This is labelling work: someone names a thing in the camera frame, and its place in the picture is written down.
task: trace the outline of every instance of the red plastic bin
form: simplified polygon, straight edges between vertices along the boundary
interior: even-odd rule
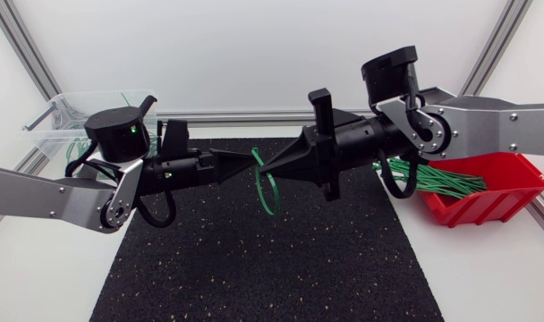
[[[520,154],[494,153],[432,161],[429,165],[459,174],[482,176],[489,188],[463,199],[420,192],[438,222],[451,228],[467,223],[481,225],[490,220],[507,222],[544,191],[544,174]]]

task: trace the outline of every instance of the green cable bundle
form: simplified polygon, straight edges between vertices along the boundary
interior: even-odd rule
[[[409,174],[409,162],[399,158],[389,159],[389,167],[396,174],[394,179],[397,181],[406,182]],[[379,162],[373,165],[374,170],[381,170]],[[429,165],[418,165],[417,168],[417,190],[426,192],[435,192],[457,199],[475,193],[485,191],[485,184],[482,177],[457,174],[449,171],[438,170]]]

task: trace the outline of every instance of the green wire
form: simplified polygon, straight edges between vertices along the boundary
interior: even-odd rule
[[[409,163],[398,158],[389,159],[389,167],[395,174],[394,180],[407,182]],[[373,165],[374,170],[381,170],[381,164]],[[417,190],[435,192],[462,199],[472,193],[485,191],[487,184],[482,177],[470,174],[458,174],[439,170],[428,165],[417,167]]]
[[[264,165],[264,161],[262,161],[258,154],[258,148],[252,148],[252,155],[256,158],[256,161],[259,164],[254,166],[254,173],[256,176],[256,188],[258,188],[260,202],[262,202],[262,207],[264,207],[264,210],[266,210],[269,215],[275,216],[280,211],[280,193],[278,192],[278,187],[276,186],[276,182],[274,181],[272,174],[266,174],[268,176],[268,180],[270,181],[270,185],[272,185],[272,190],[274,191],[274,211],[272,211],[264,200],[264,192],[262,191],[262,186],[260,185],[259,168]]]
[[[129,101],[127,100],[127,97],[125,97],[123,93],[121,93],[121,96],[123,96],[123,99],[125,100],[125,102],[127,102],[127,106],[131,106],[131,104],[129,104]]]

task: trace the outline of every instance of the cable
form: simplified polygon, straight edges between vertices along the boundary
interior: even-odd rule
[[[93,163],[91,161],[85,161],[83,162],[84,165],[88,165],[97,171],[101,172],[105,176],[107,176],[109,179],[113,180],[114,182],[117,182],[117,178],[115,178],[113,175],[111,175],[105,168],[103,168],[101,165],[98,165],[96,163]]]
[[[391,172],[402,175],[393,175],[396,181],[406,182],[407,173],[411,165],[406,161],[397,158],[389,159]],[[374,165],[374,170],[383,170],[382,165]],[[487,184],[482,177],[470,174],[458,174],[445,170],[438,170],[428,165],[418,165],[417,168],[417,190],[443,194],[457,199],[485,191]]]
[[[166,198],[166,205],[168,206],[168,216],[165,220],[158,220],[155,217],[153,217],[149,210],[147,209],[147,206],[143,203],[143,201],[140,199],[140,197],[135,197],[135,200],[133,202],[133,205],[136,206],[136,208],[139,210],[140,215],[145,219],[145,221],[152,225],[155,228],[166,228],[170,224],[174,222],[174,219],[176,218],[176,205],[174,204],[174,198],[171,191],[165,191],[165,198]]]
[[[417,187],[417,163],[409,163],[409,177],[407,178],[407,185],[405,186],[405,189],[401,191],[391,173],[391,168],[387,162],[386,153],[382,149],[378,150],[378,159],[379,163],[381,164],[381,177],[383,178],[383,182],[386,184],[389,192],[398,199],[411,197],[415,192],[415,188]]]
[[[87,158],[95,151],[97,146],[98,143],[96,141],[92,141],[85,153],[83,153],[77,160],[70,162],[65,167],[65,176],[71,178],[73,176],[73,171],[75,171],[75,169],[77,169],[83,162],[85,162],[85,160],[87,160]]]
[[[258,162],[258,165],[254,166],[254,175],[256,176],[256,188],[258,189],[258,194],[260,196],[260,202],[262,202],[262,207],[264,207],[264,210],[271,215],[275,216],[278,212],[280,212],[280,193],[278,192],[278,187],[276,186],[276,181],[274,181],[274,178],[272,177],[272,174],[266,174],[268,177],[268,180],[270,181],[270,185],[272,185],[272,191],[274,191],[274,211],[270,210],[270,207],[264,200],[264,192],[262,191],[262,186],[260,184],[260,171],[259,168],[264,165],[264,161],[260,158],[258,154],[258,148],[252,148],[252,155],[254,158],[256,158],[256,161]]]

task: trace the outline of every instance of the black cable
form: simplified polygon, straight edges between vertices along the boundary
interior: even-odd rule
[[[415,192],[415,188],[417,188],[417,163],[413,161],[409,163],[409,178],[407,178],[405,189],[401,191],[391,173],[391,167],[387,162],[386,153],[383,149],[378,150],[378,159],[381,164],[381,176],[383,177],[383,182],[386,184],[389,192],[398,199],[411,197]]]
[[[113,175],[111,175],[105,168],[103,168],[101,165],[97,165],[91,161],[85,161],[83,162],[84,165],[88,165],[95,170],[101,172],[102,174],[106,175],[109,179],[113,180],[114,182],[117,182],[117,178],[115,178]]]
[[[65,167],[65,176],[68,178],[71,178],[73,176],[73,171],[77,169],[83,162],[87,160],[87,158],[95,152],[95,149],[97,148],[98,143],[94,140],[91,141],[91,145],[89,145],[89,148],[85,153],[83,153],[77,160],[73,160]]]
[[[140,215],[149,225],[152,225],[153,227],[166,228],[170,224],[172,224],[174,222],[174,219],[176,218],[176,205],[174,204],[173,194],[171,193],[171,191],[165,191],[165,197],[166,205],[168,206],[168,216],[163,221],[156,219],[150,214],[147,206],[145,206],[140,197],[135,198],[134,204],[139,210]]]

